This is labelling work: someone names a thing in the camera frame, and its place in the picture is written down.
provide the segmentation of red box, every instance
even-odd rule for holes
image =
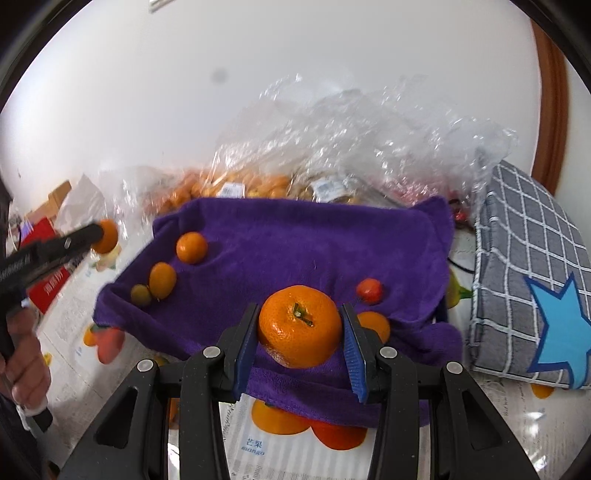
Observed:
[[[56,231],[53,229],[51,222],[47,218],[42,218],[33,226],[33,231],[23,239],[21,246],[24,247],[36,240],[49,240],[56,236]],[[70,278],[70,273],[64,267],[60,267],[46,278],[35,283],[29,288],[27,294],[34,305],[45,314],[68,278]]]

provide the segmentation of hand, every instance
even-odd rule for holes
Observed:
[[[6,364],[0,355],[0,374],[5,374],[12,382],[12,390],[7,391],[0,381],[0,393],[15,403],[29,409],[41,405],[49,390],[51,375],[43,360],[41,345],[33,333],[35,315],[29,309],[20,310],[7,319],[8,333],[18,335],[18,345]]]

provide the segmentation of white wall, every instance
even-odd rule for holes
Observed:
[[[556,199],[591,248],[591,94],[570,63],[569,129]]]
[[[148,0],[95,0],[0,114],[2,177],[28,209],[83,171],[204,161],[241,107],[293,73],[364,90],[427,74],[460,111],[517,130],[511,160],[531,168],[537,56],[508,0],[176,0],[153,15]]]

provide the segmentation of gray checkered cushion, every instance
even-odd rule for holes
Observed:
[[[523,275],[560,291],[573,273],[589,317],[591,264],[579,230],[548,191],[518,168],[494,168],[476,220],[469,348],[473,369],[568,387],[569,372],[528,373],[543,321]],[[589,388],[588,379],[584,388]]]

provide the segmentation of metal screw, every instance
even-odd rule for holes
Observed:
[[[454,375],[459,375],[464,370],[464,368],[457,362],[449,362],[445,368],[447,368],[448,372]]]
[[[391,346],[383,346],[380,349],[379,354],[382,355],[384,358],[396,358],[398,352],[395,348],[392,348]]]
[[[203,351],[203,356],[205,358],[216,358],[222,351],[216,346],[208,346]]]
[[[147,372],[149,370],[152,370],[152,367],[154,366],[154,362],[148,358],[141,360],[138,363],[138,370],[140,372]]]

